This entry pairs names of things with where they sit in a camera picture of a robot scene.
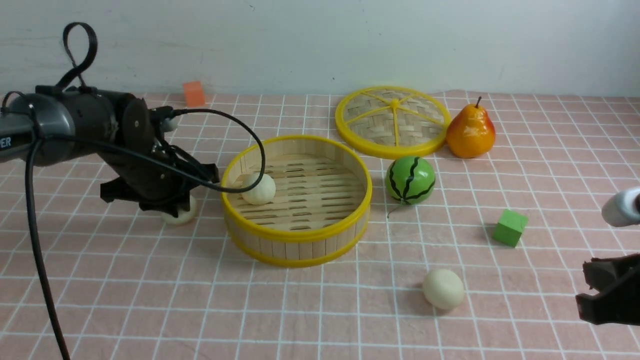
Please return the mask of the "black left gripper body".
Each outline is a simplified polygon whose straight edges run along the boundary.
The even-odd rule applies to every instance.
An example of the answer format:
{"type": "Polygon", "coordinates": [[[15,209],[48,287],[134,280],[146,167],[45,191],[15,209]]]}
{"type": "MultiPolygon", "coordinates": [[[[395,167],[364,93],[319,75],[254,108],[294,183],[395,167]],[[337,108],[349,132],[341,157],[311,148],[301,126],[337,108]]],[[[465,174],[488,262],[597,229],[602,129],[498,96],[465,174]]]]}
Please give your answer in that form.
{"type": "MultiPolygon", "coordinates": [[[[105,96],[114,105],[118,123],[116,146],[174,166],[205,181],[220,182],[218,167],[214,163],[201,164],[189,153],[169,145],[164,139],[157,122],[169,114],[169,107],[151,111],[146,101],[130,93],[106,92],[105,96]]],[[[145,200],[158,201],[171,195],[190,193],[197,186],[194,181],[148,161],[116,152],[100,151],[98,155],[119,178],[138,181],[138,189],[145,200]]]]}

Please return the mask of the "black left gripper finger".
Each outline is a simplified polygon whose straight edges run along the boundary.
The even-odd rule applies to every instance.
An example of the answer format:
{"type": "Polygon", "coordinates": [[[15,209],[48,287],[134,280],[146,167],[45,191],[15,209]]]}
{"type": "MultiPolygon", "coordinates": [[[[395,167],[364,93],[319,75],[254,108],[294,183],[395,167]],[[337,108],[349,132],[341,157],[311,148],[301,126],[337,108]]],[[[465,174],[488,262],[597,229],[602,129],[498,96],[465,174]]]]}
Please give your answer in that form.
{"type": "Polygon", "coordinates": [[[139,209],[144,212],[156,211],[176,216],[178,214],[178,207],[189,208],[189,198],[190,193],[178,193],[160,200],[142,200],[139,202],[139,209]]]}
{"type": "Polygon", "coordinates": [[[118,177],[100,184],[100,198],[105,203],[125,201],[141,203],[146,199],[141,195],[140,182],[132,178],[118,177]]]}

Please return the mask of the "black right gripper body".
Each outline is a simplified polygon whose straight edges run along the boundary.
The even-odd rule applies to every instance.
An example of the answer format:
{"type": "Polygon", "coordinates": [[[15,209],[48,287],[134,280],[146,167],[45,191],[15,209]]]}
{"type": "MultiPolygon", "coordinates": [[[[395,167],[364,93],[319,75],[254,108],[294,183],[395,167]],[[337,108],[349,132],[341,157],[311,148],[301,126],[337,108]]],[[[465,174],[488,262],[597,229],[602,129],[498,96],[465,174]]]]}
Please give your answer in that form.
{"type": "Polygon", "coordinates": [[[582,265],[584,280],[597,294],[575,296],[581,321],[593,325],[640,325],[640,255],[592,258],[582,265]]]}

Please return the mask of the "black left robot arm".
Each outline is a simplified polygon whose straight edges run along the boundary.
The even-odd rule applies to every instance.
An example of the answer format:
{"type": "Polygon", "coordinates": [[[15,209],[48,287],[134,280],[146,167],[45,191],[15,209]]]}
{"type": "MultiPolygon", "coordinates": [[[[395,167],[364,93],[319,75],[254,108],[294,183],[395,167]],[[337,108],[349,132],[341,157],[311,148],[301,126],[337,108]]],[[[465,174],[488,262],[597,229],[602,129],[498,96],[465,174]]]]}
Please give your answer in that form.
{"type": "Polygon", "coordinates": [[[195,179],[218,183],[220,174],[215,164],[201,164],[164,139],[163,126],[172,114],[171,107],[150,109],[131,93],[39,86],[36,93],[3,101],[1,161],[27,160],[39,135],[78,137],[45,141],[35,166],[96,154],[118,175],[100,185],[106,203],[133,202],[167,214],[189,210],[195,179]]]}

